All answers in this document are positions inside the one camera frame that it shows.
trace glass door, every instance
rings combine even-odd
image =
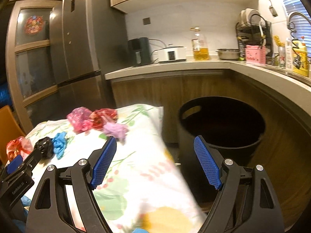
[[[49,23],[62,0],[23,0],[15,3],[6,45],[10,93],[26,133],[38,123],[57,119],[60,96],[50,54]]]

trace black air fryer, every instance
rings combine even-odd
[[[140,37],[128,41],[128,49],[132,66],[142,66],[152,64],[149,39]]]

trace black plastic bag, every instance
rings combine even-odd
[[[43,159],[51,158],[54,155],[53,143],[49,137],[38,140],[35,144],[34,150],[37,148],[39,148],[39,150],[41,151]]]

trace white electric pot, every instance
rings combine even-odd
[[[183,46],[169,46],[158,50],[159,63],[186,61],[186,48]]]

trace trash can handle hole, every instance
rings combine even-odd
[[[187,109],[184,113],[182,113],[181,118],[184,120],[186,119],[188,116],[200,112],[202,109],[202,106],[194,106],[190,109]]]

